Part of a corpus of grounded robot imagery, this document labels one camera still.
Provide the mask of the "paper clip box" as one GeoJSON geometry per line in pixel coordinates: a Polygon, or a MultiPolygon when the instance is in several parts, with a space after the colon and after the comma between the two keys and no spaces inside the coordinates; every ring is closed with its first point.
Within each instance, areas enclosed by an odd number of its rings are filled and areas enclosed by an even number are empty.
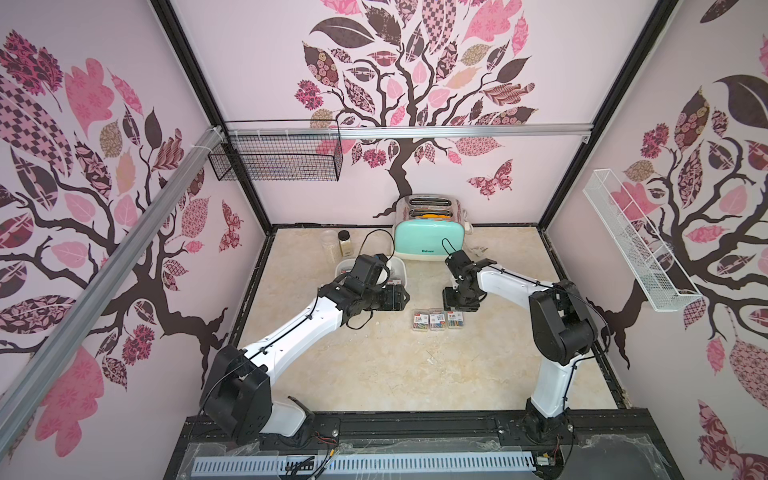
{"type": "Polygon", "coordinates": [[[429,330],[430,331],[444,331],[447,328],[446,315],[443,310],[430,309],[429,316],[429,330]]]}
{"type": "Polygon", "coordinates": [[[413,312],[411,323],[413,331],[426,332],[430,329],[430,314],[428,311],[416,310],[413,312]]]}
{"type": "Polygon", "coordinates": [[[446,324],[449,329],[462,329],[465,327],[464,313],[461,311],[446,311],[446,324]]]}

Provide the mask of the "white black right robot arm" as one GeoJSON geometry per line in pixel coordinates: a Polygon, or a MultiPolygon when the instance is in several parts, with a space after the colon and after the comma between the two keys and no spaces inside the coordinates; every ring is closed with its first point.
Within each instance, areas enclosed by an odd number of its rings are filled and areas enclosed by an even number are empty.
{"type": "Polygon", "coordinates": [[[567,429],[568,392],[575,371],[598,337],[588,302],[569,280],[546,283],[491,259],[473,261],[462,250],[448,254],[445,264],[453,277],[453,285],[443,290],[446,310],[476,312],[487,296],[496,295],[529,313],[542,361],[520,429],[534,444],[554,442],[567,429]]]}

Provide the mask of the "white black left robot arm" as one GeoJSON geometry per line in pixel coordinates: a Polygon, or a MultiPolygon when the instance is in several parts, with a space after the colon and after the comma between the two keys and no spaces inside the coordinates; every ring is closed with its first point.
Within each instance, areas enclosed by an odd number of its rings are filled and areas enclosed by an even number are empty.
{"type": "Polygon", "coordinates": [[[239,446],[261,434],[304,435],[313,412],[296,399],[275,399],[274,384],[310,347],[348,326],[351,318],[363,312],[403,311],[410,300],[406,285],[401,259],[359,255],[282,327],[243,348],[222,348],[204,384],[200,409],[239,446]]]}

